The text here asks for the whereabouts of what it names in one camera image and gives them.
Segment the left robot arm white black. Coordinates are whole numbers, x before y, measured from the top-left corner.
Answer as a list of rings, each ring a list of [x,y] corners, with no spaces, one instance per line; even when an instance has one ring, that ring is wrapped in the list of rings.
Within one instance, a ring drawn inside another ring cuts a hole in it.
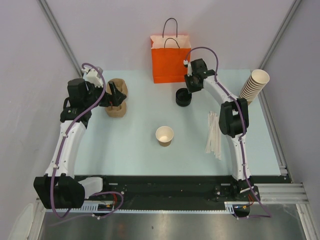
[[[52,160],[43,176],[33,182],[34,189],[46,209],[77,209],[95,195],[100,200],[110,196],[111,188],[101,177],[75,179],[75,162],[93,104],[124,112],[128,88],[121,78],[111,79],[106,86],[76,78],[67,83],[68,97],[60,114],[60,134]]]

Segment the single brown paper cup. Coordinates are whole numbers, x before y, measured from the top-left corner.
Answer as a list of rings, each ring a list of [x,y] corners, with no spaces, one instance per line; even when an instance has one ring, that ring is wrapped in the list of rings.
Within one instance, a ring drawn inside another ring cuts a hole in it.
[[[162,147],[168,147],[174,138],[174,131],[169,126],[161,126],[156,130],[155,137]]]

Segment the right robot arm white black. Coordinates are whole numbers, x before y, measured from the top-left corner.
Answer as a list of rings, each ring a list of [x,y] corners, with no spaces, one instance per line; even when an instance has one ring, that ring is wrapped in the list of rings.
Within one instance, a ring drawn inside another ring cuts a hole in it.
[[[230,188],[231,196],[242,201],[249,191],[254,192],[246,153],[246,133],[249,127],[248,102],[231,93],[218,80],[218,71],[208,69],[203,59],[188,61],[184,76],[186,87],[190,93],[206,90],[220,104],[219,129],[228,141],[232,160],[232,177],[235,185]]]

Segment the stack of black lids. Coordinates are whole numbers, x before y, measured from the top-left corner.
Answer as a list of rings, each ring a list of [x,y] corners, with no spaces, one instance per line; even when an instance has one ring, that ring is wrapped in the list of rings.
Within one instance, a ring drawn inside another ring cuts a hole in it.
[[[175,93],[175,102],[180,107],[187,107],[192,101],[192,94],[187,88],[179,88]]]

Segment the stack of paper cups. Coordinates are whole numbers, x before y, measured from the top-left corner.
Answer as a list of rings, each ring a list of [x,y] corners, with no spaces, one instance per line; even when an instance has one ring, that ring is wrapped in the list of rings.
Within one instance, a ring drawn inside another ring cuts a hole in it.
[[[269,74],[262,69],[255,69],[244,83],[239,97],[252,102],[270,81]]]

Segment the orange paper bag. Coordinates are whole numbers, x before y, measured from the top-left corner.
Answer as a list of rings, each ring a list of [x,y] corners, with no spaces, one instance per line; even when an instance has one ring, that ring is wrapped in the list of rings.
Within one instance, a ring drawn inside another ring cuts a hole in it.
[[[175,21],[175,34],[166,35],[165,27],[160,35],[151,35],[152,76],[155,84],[180,83],[187,74],[185,64],[190,60],[190,37],[179,34],[178,22],[170,17],[167,21]]]

